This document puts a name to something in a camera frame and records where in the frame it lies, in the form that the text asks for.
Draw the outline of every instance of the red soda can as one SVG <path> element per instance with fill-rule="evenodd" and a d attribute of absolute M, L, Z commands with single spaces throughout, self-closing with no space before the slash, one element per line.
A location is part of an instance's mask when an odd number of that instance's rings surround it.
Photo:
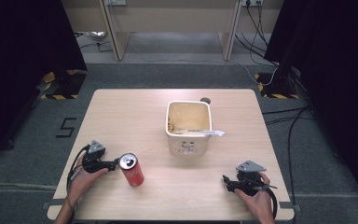
<path fill-rule="evenodd" d="M 138 158 L 132 153 L 126 153 L 120 157 L 119 166 L 127 181 L 133 187 L 140 186 L 144 182 L 144 174 Z"/>

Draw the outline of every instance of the human arm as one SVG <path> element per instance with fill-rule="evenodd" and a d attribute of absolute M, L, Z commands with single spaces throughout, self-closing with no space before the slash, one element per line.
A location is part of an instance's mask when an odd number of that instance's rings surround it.
<path fill-rule="evenodd" d="M 259 173 L 263 182 L 269 185 L 269 179 L 263 173 Z M 271 198 L 266 190 L 261 189 L 253 197 L 246 195 L 240 189 L 234 189 L 234 192 L 245 202 L 248 210 L 261 224 L 275 223 L 272 216 Z"/>
<path fill-rule="evenodd" d="M 75 178 L 72 180 L 68 194 L 63 201 L 62 208 L 60 213 L 57 215 L 54 220 L 55 224 L 66 224 L 71 219 L 72 214 L 76 210 L 76 204 L 79 198 L 91 187 L 91 185 L 102 175 L 108 173 L 108 169 L 104 168 L 97 171 L 96 173 L 90 174 L 87 173 L 81 163 L 83 161 L 83 156 L 77 161 L 76 169 L 74 170 Z"/>

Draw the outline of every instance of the plastic container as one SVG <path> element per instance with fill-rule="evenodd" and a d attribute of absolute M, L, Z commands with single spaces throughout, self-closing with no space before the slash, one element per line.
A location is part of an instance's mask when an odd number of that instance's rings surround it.
<path fill-rule="evenodd" d="M 165 123 L 170 152 L 174 156 L 198 157 L 205 153 L 211 136 L 189 131 L 212 130 L 208 104 L 200 101 L 171 101 L 167 106 Z"/>

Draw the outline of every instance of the gray carpet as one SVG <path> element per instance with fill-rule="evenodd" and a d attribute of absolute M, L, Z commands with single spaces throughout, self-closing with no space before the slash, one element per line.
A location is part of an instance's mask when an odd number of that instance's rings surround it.
<path fill-rule="evenodd" d="M 273 71 L 268 66 L 247 68 L 251 76 Z M 257 85 L 239 65 L 123 63 L 88 64 L 88 69 L 77 99 L 38 100 L 18 129 L 15 147 L 0 151 L 0 223 L 51 223 L 47 203 L 62 175 L 92 94 L 98 89 L 252 89 L 263 112 L 308 104 L 304 99 L 261 97 Z M 287 141 L 294 120 L 270 121 L 292 118 L 296 113 L 264 115 L 289 195 L 292 185 Z M 56 138 L 69 133 L 60 130 L 65 118 L 74 118 L 66 125 L 75 129 L 71 137 Z M 305 111 L 294 125 L 290 147 L 295 200 L 300 209 L 296 223 L 358 223 L 358 186 L 345 164 L 334 156 L 311 111 Z"/>

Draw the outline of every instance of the black tape marking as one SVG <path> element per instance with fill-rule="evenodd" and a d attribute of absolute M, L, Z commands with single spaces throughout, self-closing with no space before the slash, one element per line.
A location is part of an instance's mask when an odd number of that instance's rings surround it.
<path fill-rule="evenodd" d="M 72 136 L 72 132 L 74 131 L 74 127 L 64 127 L 65 126 L 65 122 L 67 120 L 76 120 L 76 118 L 65 118 L 63 119 L 63 122 L 61 124 L 61 128 L 60 130 L 70 130 L 69 134 L 67 135 L 56 135 L 56 138 L 67 138 L 67 137 L 71 137 Z"/>

